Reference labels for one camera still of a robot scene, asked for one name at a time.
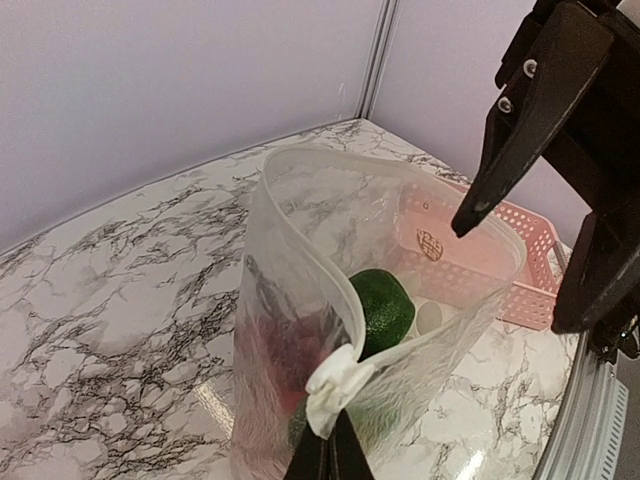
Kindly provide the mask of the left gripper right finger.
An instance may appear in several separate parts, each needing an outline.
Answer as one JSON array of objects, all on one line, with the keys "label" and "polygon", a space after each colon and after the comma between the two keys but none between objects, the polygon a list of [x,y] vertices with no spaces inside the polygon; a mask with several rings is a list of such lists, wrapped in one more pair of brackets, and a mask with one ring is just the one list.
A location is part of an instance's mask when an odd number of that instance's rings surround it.
[{"label": "left gripper right finger", "polygon": [[333,480],[374,480],[346,410],[340,412],[329,439],[329,471]]}]

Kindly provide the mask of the clear zip top bag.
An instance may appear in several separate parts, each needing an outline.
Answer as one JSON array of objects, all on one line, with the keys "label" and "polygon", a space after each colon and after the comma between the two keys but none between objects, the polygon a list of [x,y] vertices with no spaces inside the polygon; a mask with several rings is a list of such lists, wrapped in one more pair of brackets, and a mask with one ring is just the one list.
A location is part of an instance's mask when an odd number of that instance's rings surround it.
[{"label": "clear zip top bag", "polygon": [[253,193],[234,331],[231,472],[281,479],[300,441],[345,441],[381,474],[522,271],[490,218],[458,238],[454,187],[399,161],[271,153]]}]

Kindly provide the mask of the pink plastic basket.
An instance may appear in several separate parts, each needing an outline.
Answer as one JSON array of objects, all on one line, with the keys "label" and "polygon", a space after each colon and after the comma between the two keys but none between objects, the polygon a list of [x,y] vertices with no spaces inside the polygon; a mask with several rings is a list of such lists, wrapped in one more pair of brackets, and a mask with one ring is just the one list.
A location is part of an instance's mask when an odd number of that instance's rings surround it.
[{"label": "pink plastic basket", "polygon": [[463,238],[450,221],[466,189],[438,180],[410,185],[400,197],[396,223],[398,278],[417,302],[437,302],[445,318],[510,280],[500,319],[533,330],[549,329],[562,269],[551,261],[560,242],[546,218],[500,203]]}]

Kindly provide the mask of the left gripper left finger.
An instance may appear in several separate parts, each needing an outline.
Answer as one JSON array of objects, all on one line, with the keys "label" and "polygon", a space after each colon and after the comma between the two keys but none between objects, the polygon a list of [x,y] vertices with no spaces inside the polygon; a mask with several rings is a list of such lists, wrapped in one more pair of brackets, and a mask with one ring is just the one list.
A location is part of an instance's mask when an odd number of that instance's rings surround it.
[{"label": "left gripper left finger", "polygon": [[284,480],[328,480],[329,443],[305,425]]}]

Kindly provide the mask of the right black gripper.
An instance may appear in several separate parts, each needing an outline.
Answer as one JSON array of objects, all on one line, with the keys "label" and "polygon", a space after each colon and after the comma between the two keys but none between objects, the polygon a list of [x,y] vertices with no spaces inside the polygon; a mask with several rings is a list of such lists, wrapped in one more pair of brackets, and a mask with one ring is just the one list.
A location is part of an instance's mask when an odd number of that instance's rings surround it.
[{"label": "right black gripper", "polygon": [[505,52],[481,167],[451,227],[477,227],[538,159],[589,206],[551,330],[639,354],[639,28],[617,1],[538,1]]}]

